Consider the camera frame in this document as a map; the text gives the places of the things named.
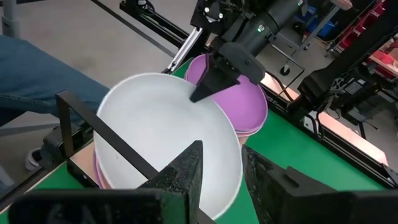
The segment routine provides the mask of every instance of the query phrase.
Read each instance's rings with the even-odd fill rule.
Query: green mat
[[[183,77],[188,64],[175,72]],[[375,181],[330,152],[286,120],[269,112],[264,127],[249,138],[247,145],[281,167],[293,168],[336,190],[382,190]],[[81,189],[82,186],[61,166],[37,189]],[[232,207],[216,221],[218,224],[258,223],[250,195],[243,182]],[[6,213],[0,223],[7,223]]]

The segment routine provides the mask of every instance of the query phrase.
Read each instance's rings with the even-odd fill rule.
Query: cable
[[[322,141],[323,138],[325,137],[325,128],[324,128],[323,125],[321,124],[321,120],[319,119],[319,114],[320,114],[320,112],[318,111],[318,112],[317,112],[317,120],[318,120],[320,135],[317,134],[317,136],[318,136],[318,140],[319,140],[319,141]]]
[[[315,121],[315,119],[309,114],[306,114],[305,117],[311,120],[313,133],[315,134],[315,136],[318,136],[317,122]]]
[[[367,122],[367,121],[363,121],[362,123],[365,123],[365,124],[368,124],[368,125],[370,125],[372,128],[374,128],[376,131],[378,131],[379,130],[379,128],[378,127],[376,127],[375,125],[373,125],[373,124],[371,124],[371,123],[369,123],[369,122]]]
[[[337,111],[335,111],[335,110],[332,110],[332,111],[334,111],[337,114],[337,118],[335,118],[336,120],[341,118],[340,114]],[[325,110],[325,112],[332,117],[332,115],[328,112],[327,109]]]
[[[289,95],[289,93],[286,91],[286,89],[291,85],[292,82],[290,82],[287,86],[284,86],[284,84],[280,81],[279,78],[277,78],[275,75],[271,74],[271,73],[267,73],[268,75],[270,75],[280,86],[280,88],[282,89],[282,91],[277,95],[279,96],[281,93],[285,93],[286,97],[289,99],[290,102],[293,102],[293,98]]]

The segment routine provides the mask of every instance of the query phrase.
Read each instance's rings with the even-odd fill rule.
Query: robotic arm
[[[239,84],[241,74],[253,84],[258,84],[264,78],[266,69],[256,60],[256,56],[302,4],[303,0],[277,0],[269,6],[262,4],[262,9],[254,9],[259,6],[256,2],[238,6],[228,1],[198,0],[191,19],[191,25],[196,28],[169,68],[172,70],[179,65],[184,52],[188,52],[187,49],[205,30],[218,36],[212,42],[213,52],[207,61],[207,70],[192,93],[191,101],[200,101]]]

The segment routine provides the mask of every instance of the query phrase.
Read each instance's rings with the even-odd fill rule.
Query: shoe
[[[25,167],[27,170],[35,170],[40,165],[39,162],[43,159],[40,154],[41,147],[30,150],[26,156]]]

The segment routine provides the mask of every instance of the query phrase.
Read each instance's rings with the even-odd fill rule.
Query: person's leg
[[[0,35],[0,110],[57,116],[55,94],[63,90],[76,95],[94,112],[108,92],[105,86],[30,43]],[[71,119],[80,121],[76,114]]]

